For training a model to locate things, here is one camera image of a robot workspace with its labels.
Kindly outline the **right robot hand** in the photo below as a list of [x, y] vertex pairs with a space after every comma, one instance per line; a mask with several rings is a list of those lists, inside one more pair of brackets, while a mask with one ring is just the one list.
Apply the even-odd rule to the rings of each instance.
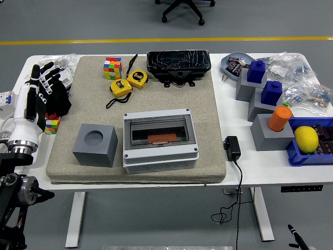
[[289, 243], [288, 244], [289, 247], [299, 248], [301, 250], [309, 250], [310, 249], [292, 225], [289, 224], [288, 229], [291, 232], [291, 234], [294, 236], [294, 239], [295, 239], [295, 242], [296, 242], [296, 244]]

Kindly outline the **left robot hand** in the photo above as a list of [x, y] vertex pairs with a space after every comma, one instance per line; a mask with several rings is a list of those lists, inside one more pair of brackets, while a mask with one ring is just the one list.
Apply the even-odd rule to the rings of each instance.
[[56, 101], [66, 92], [60, 81], [60, 68], [53, 62], [34, 65], [29, 80], [20, 88], [16, 103], [14, 124], [8, 144], [36, 146], [45, 129], [45, 115], [56, 112]]

